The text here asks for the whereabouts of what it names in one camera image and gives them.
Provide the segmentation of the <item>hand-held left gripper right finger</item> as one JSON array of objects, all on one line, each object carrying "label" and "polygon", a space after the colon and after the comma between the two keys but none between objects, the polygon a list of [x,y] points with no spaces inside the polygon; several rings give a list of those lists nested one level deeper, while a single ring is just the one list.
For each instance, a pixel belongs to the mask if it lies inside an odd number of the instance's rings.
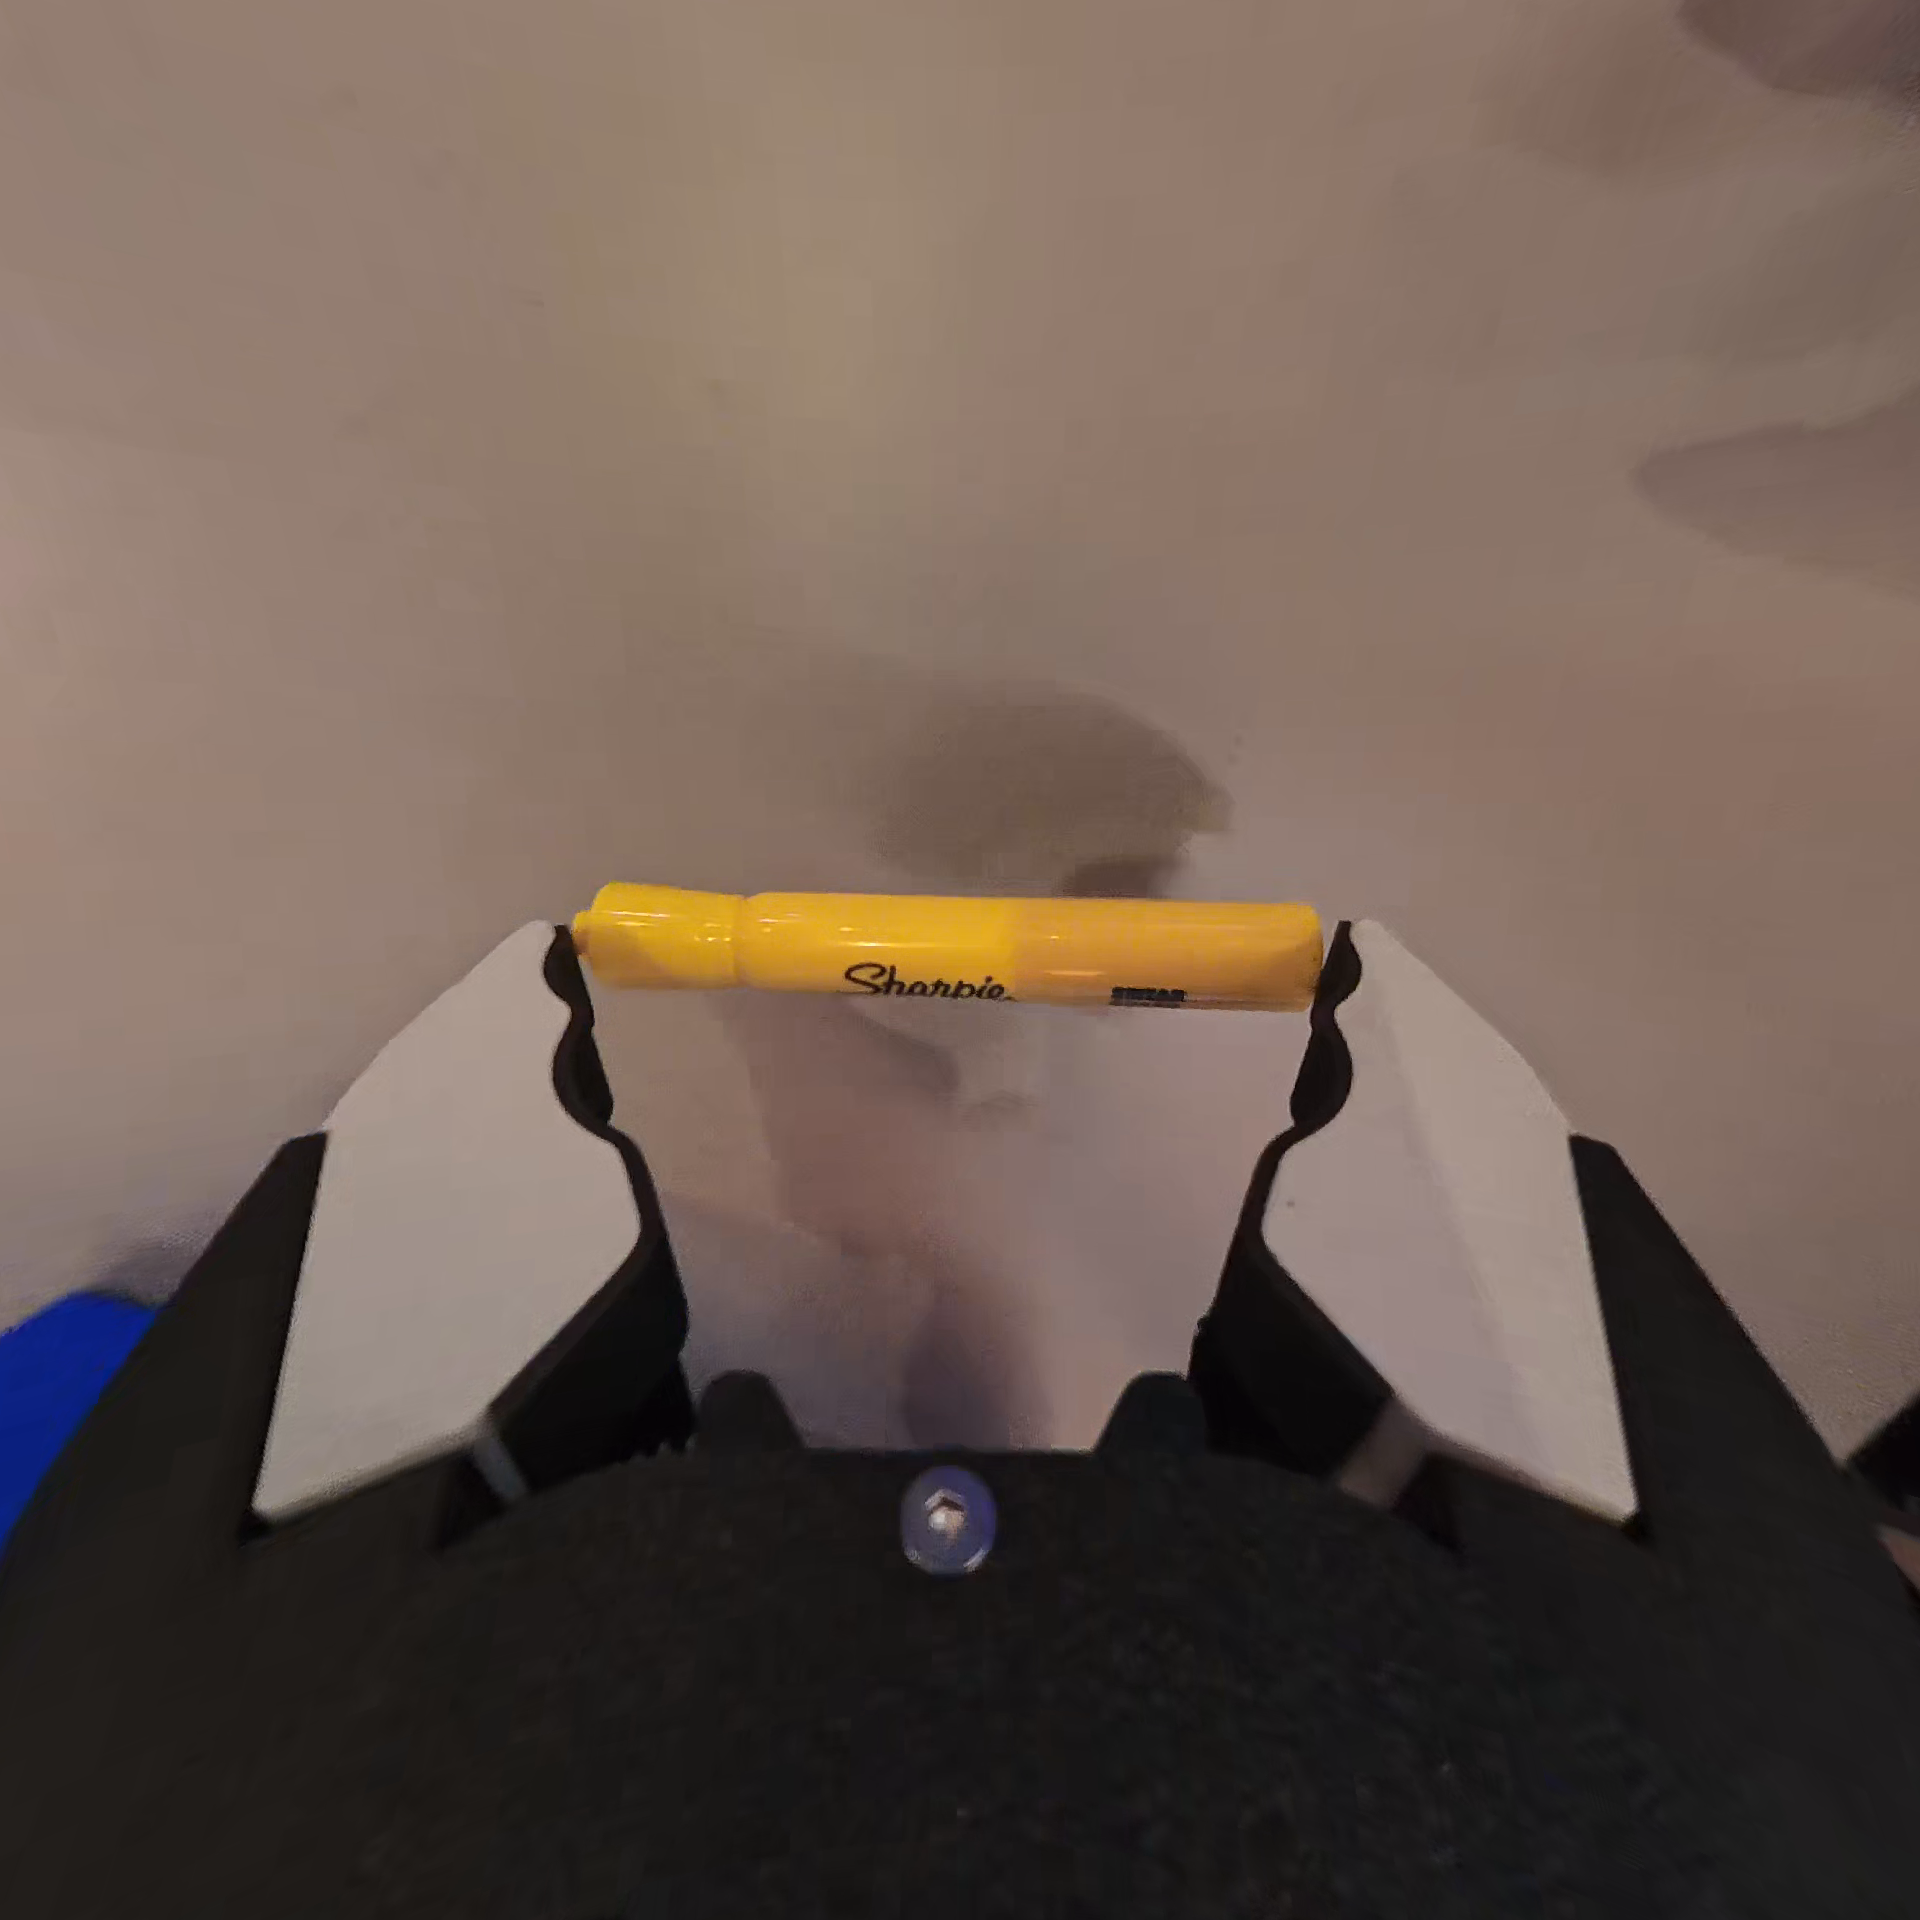
[{"label": "hand-held left gripper right finger", "polygon": [[1366,1504],[1451,1460],[1640,1509],[1568,1117],[1376,920],[1330,941],[1190,1387],[1216,1450]]}]

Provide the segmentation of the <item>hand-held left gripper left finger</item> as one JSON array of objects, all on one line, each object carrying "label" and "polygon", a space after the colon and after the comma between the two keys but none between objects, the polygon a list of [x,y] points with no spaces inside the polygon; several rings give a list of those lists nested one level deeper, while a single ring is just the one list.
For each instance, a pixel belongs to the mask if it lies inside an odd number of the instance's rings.
[{"label": "hand-held left gripper left finger", "polygon": [[512,1504],[689,1432],[689,1299],[568,933],[512,933],[324,1122],[253,1511],[452,1458]]}]

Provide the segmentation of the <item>blue plastic bin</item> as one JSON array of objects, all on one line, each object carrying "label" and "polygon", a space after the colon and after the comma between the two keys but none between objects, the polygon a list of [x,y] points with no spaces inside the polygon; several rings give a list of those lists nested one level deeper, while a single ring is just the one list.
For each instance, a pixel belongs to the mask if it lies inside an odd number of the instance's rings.
[{"label": "blue plastic bin", "polygon": [[74,1291],[2,1333],[2,1541],[155,1314],[118,1293]]}]

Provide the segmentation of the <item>yellow highlighter marker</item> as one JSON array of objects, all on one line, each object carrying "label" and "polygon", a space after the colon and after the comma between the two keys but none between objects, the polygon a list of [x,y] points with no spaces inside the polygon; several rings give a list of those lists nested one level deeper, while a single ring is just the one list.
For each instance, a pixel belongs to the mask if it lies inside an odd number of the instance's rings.
[{"label": "yellow highlighter marker", "polygon": [[876,1006],[1301,1012],[1328,938],[1301,902],[722,895],[612,883],[571,918],[595,981]]}]

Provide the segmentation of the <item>grey desk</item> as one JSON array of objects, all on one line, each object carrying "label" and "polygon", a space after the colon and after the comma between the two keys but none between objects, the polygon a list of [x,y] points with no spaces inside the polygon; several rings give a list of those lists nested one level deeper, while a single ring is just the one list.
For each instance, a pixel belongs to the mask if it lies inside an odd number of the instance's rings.
[{"label": "grey desk", "polygon": [[1296,895],[1916,1389],[1916,4],[5,4],[5,1320],[603,879]]}]

